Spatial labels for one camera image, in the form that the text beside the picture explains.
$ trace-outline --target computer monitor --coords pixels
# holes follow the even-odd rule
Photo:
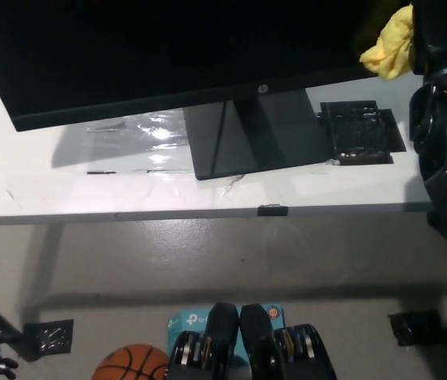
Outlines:
[[[323,162],[304,89],[363,78],[402,0],[0,0],[18,131],[184,108],[199,179]]]

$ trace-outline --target orange basketball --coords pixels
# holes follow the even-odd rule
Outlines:
[[[163,380],[169,358],[149,344],[131,344],[110,353],[91,380]]]

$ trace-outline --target monitor stand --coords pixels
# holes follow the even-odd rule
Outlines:
[[[184,108],[198,180],[325,162],[332,144],[304,89]]]

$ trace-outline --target clear plastic sheet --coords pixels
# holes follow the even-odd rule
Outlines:
[[[89,173],[191,171],[183,110],[85,123]]]

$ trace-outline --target gray floor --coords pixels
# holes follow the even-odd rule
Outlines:
[[[217,300],[281,302],[340,379],[447,379],[447,348],[399,348],[388,322],[447,319],[447,243],[424,215],[0,226],[2,313],[75,323],[72,354],[21,363],[20,380],[89,379],[124,344],[165,349],[172,314]]]

